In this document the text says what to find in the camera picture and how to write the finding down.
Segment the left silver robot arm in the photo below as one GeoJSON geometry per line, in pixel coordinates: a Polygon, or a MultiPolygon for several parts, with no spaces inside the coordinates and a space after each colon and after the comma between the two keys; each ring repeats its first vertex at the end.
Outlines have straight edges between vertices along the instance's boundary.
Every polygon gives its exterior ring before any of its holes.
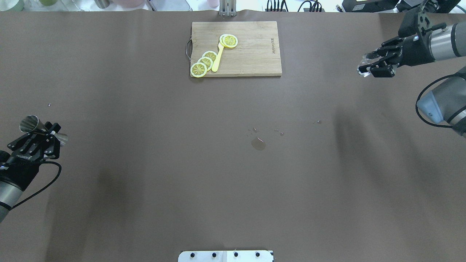
{"type": "Polygon", "coordinates": [[[1,151],[0,171],[0,220],[8,213],[32,199],[51,186],[59,177],[62,166],[55,162],[60,155],[61,141],[57,138],[59,124],[46,122],[42,130],[33,128],[26,131],[18,139],[7,144],[12,152],[1,151]],[[22,194],[30,186],[43,164],[53,164],[58,167],[57,175],[42,189],[19,201],[22,194]]]}

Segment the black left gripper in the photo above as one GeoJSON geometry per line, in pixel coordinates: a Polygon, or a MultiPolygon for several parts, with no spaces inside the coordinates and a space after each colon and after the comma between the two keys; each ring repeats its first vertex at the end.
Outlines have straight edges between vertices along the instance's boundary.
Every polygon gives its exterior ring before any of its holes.
{"type": "Polygon", "coordinates": [[[26,133],[7,144],[11,154],[1,151],[1,182],[25,191],[38,174],[40,165],[47,159],[59,158],[60,140],[57,135],[61,126],[58,123],[45,123],[45,127],[45,136],[26,133]]]}

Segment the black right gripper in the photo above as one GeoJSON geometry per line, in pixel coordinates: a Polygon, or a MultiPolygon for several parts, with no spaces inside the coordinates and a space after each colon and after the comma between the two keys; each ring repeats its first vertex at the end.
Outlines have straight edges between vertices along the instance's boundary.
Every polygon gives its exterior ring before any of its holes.
{"type": "Polygon", "coordinates": [[[375,78],[392,78],[395,76],[396,64],[386,62],[397,62],[398,66],[418,66],[433,63],[434,58],[430,48],[429,37],[394,37],[381,44],[381,47],[364,55],[366,62],[371,64],[371,75],[375,78]]]}

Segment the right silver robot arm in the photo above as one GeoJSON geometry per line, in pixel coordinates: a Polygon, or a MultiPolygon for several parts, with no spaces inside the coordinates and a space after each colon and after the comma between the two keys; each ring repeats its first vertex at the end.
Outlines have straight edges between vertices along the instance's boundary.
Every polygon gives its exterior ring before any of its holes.
{"type": "MultiPolygon", "coordinates": [[[[414,67],[465,58],[465,22],[400,28],[398,36],[363,55],[357,73],[362,77],[391,78],[401,67],[414,67]]],[[[465,66],[441,75],[431,68],[419,73],[431,76],[418,93],[415,112],[429,126],[448,129],[465,137],[465,66]]]]}

